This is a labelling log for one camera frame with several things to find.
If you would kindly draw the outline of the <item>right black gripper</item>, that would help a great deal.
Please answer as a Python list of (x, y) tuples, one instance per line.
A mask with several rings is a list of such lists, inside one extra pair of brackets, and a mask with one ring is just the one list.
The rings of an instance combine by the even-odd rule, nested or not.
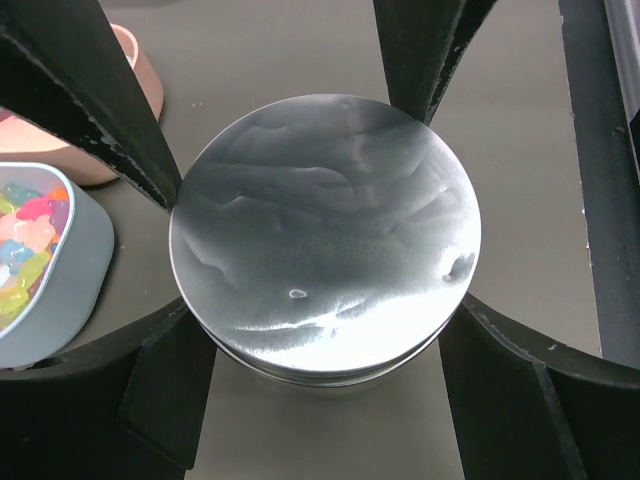
[(562, 37), (602, 355), (639, 357), (639, 179), (602, 1), (562, 1)]

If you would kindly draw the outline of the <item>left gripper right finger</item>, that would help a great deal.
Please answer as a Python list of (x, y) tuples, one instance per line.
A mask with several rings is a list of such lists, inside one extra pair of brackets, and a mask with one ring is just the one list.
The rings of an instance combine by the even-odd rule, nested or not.
[(638, 370), (471, 295), (438, 343), (465, 478), (638, 478)]

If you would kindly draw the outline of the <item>clear plastic jar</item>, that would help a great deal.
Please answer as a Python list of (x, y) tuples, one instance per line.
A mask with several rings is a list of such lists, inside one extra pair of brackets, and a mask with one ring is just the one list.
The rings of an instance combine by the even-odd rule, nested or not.
[(203, 331), (213, 341), (214, 345), (230, 359), (263, 378), (287, 385), (289, 390), (305, 393), (308, 396), (319, 398), (346, 398), (372, 390), (384, 384), (390, 378), (393, 378), (398, 371), (401, 371), (406, 365), (410, 364), (436, 342), (438, 336), (445, 330), (447, 325), (448, 321), (443, 323), (431, 336), (418, 346), (389, 363), (372, 369), (357, 370), (355, 373), (338, 376), (304, 376), (301, 373), (293, 373), (292, 371), (268, 367), (264, 362), (260, 363), (250, 360), (247, 355), (241, 354), (237, 350), (226, 346), (206, 328), (203, 328)]

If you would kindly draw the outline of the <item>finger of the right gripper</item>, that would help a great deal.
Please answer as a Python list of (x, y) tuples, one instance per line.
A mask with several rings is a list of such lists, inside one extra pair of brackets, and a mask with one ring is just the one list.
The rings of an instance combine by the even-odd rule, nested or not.
[(389, 101), (429, 125), (495, 0), (375, 0)]
[(98, 2), (2, 2), (1, 105), (175, 206), (179, 169)]

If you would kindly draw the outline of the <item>blue tray of translucent candies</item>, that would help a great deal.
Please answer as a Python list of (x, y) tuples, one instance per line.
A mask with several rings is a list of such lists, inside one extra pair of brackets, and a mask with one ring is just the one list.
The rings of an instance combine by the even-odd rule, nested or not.
[(60, 170), (2, 164), (2, 368), (34, 364), (80, 332), (113, 251), (109, 215)]

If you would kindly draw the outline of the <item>clear round jar lid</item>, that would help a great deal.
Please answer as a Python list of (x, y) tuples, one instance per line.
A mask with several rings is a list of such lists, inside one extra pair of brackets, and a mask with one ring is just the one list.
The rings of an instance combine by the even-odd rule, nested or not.
[(372, 369), (449, 322), (481, 249), (474, 187), (428, 126), (312, 94), (239, 118), (201, 151), (169, 253), (202, 328), (304, 376)]

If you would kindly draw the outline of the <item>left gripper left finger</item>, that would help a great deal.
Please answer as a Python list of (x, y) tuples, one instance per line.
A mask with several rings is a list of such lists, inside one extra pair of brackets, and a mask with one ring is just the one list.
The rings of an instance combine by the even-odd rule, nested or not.
[(1, 373), (4, 479), (182, 479), (216, 347), (185, 302)]

